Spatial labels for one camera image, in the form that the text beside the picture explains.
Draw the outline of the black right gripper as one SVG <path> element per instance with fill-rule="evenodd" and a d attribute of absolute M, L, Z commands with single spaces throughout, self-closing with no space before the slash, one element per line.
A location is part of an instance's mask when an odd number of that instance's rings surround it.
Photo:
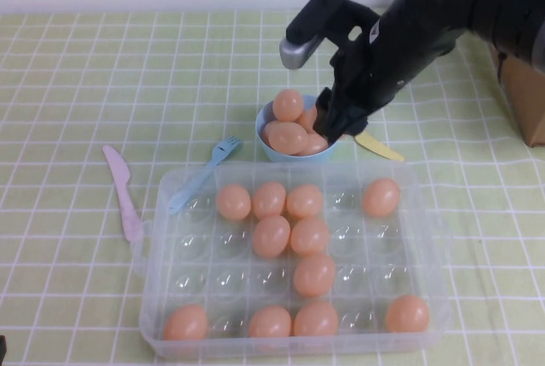
<path fill-rule="evenodd" d="M 334 144 L 365 130 L 368 116 L 433 60 L 448 52 L 468 28 L 468 0 L 393 0 L 357 41 L 332 62 L 333 93 L 315 102 L 314 131 Z"/>

